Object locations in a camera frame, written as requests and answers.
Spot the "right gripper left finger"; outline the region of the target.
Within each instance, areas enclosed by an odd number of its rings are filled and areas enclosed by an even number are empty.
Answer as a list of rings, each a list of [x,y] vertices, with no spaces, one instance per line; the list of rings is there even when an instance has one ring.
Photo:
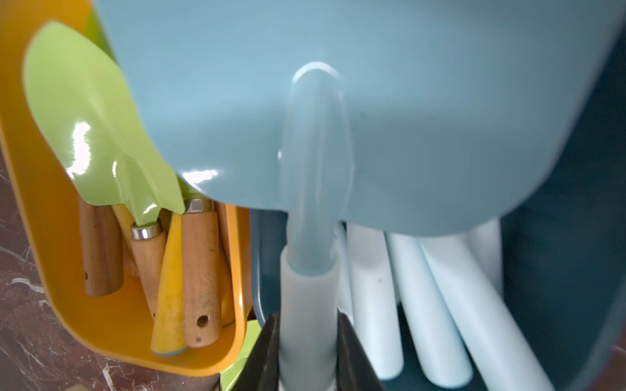
[[[270,315],[262,327],[234,391],[277,391],[280,383],[280,312]]]

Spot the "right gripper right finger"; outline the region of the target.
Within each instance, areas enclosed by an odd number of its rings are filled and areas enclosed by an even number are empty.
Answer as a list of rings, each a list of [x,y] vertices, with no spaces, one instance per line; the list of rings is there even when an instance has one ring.
[[[337,314],[337,389],[342,391],[383,391],[350,319]]]

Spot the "green shovel yellow handle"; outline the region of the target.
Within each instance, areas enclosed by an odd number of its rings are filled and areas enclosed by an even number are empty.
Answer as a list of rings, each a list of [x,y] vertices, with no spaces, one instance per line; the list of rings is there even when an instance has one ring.
[[[160,226],[150,227],[146,230],[148,239],[136,239],[131,229],[135,221],[127,207],[114,205],[112,208],[153,318],[151,351],[160,356],[177,355],[187,349],[181,216],[172,215],[168,231]]]
[[[228,217],[227,208],[224,203],[215,201],[214,205],[215,211],[218,214],[218,235],[223,257],[220,266],[220,289],[222,298],[222,327],[225,328],[235,321],[228,239]]]

